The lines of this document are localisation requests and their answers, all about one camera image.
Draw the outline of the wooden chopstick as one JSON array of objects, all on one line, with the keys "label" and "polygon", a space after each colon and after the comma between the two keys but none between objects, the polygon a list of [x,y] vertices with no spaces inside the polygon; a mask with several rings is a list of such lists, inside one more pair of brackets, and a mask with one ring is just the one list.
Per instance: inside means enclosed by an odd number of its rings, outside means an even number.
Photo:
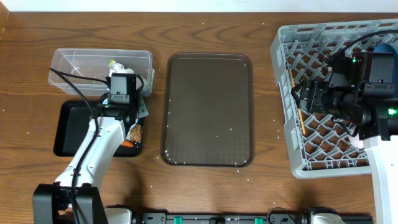
[{"label": "wooden chopstick", "polygon": [[[292,75],[292,69],[291,68],[289,68],[289,73],[290,73],[290,79],[291,79],[291,82],[292,82],[292,87],[295,87],[295,81],[294,81],[294,78],[293,78],[293,75]],[[306,131],[305,131],[304,123],[303,123],[302,112],[301,112],[301,110],[299,108],[297,110],[298,110],[298,116],[299,116],[299,120],[300,120],[302,134],[305,135]]]}]

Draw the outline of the pink small cup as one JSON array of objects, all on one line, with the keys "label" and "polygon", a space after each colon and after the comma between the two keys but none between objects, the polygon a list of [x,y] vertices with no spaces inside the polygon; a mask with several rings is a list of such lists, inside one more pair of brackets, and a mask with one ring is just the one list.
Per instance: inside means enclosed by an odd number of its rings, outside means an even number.
[{"label": "pink small cup", "polygon": [[349,141],[354,147],[358,149],[364,148],[364,142],[359,139],[359,134],[355,135],[355,137],[349,136]]}]

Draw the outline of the light blue rice bowl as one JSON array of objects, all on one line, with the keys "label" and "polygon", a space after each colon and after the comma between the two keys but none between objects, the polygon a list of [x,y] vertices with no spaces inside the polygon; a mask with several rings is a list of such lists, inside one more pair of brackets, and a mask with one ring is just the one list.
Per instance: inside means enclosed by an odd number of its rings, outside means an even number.
[{"label": "light blue rice bowl", "polygon": [[147,109],[147,105],[146,102],[144,100],[143,96],[140,96],[139,98],[139,107],[137,110],[137,119],[141,119],[141,118],[145,118],[149,115],[148,109]]}]

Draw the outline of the dark blue plate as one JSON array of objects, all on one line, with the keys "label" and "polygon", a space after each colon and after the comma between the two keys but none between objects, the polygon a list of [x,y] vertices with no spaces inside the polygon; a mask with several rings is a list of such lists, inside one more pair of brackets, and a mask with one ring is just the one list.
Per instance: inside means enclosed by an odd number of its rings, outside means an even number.
[{"label": "dark blue plate", "polygon": [[373,50],[374,53],[392,53],[397,54],[397,47],[393,44],[381,43]]}]

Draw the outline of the yellow green snack wrapper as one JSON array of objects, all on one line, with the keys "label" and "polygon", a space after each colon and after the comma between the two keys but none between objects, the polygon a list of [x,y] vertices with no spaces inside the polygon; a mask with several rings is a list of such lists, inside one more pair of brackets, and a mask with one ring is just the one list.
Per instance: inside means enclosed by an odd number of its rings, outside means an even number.
[{"label": "yellow green snack wrapper", "polygon": [[113,64],[115,64],[116,63],[116,61],[115,60],[110,60],[110,62],[109,62],[109,64],[108,64],[108,67],[111,67]]}]

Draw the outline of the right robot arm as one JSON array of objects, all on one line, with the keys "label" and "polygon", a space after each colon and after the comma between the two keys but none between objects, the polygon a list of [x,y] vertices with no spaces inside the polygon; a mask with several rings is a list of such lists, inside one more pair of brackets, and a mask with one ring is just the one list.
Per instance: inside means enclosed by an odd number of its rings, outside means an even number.
[{"label": "right robot arm", "polygon": [[291,90],[297,108],[354,124],[371,166],[377,223],[397,223],[397,56],[357,52],[326,58],[327,81],[306,81]]}]

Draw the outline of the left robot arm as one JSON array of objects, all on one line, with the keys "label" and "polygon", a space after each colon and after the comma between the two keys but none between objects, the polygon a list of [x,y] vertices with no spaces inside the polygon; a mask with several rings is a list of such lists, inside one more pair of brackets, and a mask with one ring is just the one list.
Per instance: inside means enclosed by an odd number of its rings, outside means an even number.
[{"label": "left robot arm", "polygon": [[100,187],[126,131],[138,121],[144,80],[133,73],[113,73],[107,82],[107,102],[88,107],[88,130],[71,163],[54,183],[39,184],[34,191],[34,223],[67,222],[59,213],[67,208],[72,210],[70,223],[133,222],[130,209],[104,207]]}]

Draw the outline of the brown food scrap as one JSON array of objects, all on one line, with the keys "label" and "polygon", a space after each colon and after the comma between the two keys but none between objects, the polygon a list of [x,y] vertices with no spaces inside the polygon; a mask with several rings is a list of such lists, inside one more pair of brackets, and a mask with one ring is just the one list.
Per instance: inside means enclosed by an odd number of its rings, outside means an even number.
[{"label": "brown food scrap", "polygon": [[135,124],[131,126],[127,133],[126,140],[131,143],[140,143],[142,141],[142,125]]}]

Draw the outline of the orange carrot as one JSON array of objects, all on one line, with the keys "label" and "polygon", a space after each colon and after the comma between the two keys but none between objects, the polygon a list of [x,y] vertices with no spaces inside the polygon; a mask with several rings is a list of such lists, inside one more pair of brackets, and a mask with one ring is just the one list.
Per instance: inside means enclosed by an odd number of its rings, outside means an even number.
[{"label": "orange carrot", "polygon": [[134,144],[131,141],[124,140],[121,144],[123,147],[134,147]]}]

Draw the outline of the white napkin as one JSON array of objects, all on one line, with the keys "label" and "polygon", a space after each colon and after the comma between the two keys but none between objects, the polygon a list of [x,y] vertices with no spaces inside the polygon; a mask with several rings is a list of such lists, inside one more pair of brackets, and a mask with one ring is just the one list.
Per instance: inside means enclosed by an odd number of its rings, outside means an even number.
[{"label": "white napkin", "polygon": [[141,75],[138,75],[133,69],[125,68],[124,65],[121,63],[116,62],[111,67],[109,67],[108,77],[111,78],[114,73],[134,74],[136,76],[136,89],[137,90],[138,89],[144,90],[149,86],[148,82],[145,78],[143,78]]}]

